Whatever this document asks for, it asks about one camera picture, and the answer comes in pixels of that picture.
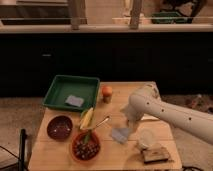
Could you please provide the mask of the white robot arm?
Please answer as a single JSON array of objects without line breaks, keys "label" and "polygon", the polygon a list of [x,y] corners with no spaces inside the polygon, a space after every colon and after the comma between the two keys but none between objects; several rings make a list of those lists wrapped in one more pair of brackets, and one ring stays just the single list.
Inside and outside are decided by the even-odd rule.
[{"label": "white robot arm", "polygon": [[162,101],[153,84],[133,91],[123,113],[132,122],[140,120],[144,114],[152,115],[213,144],[213,115]]}]

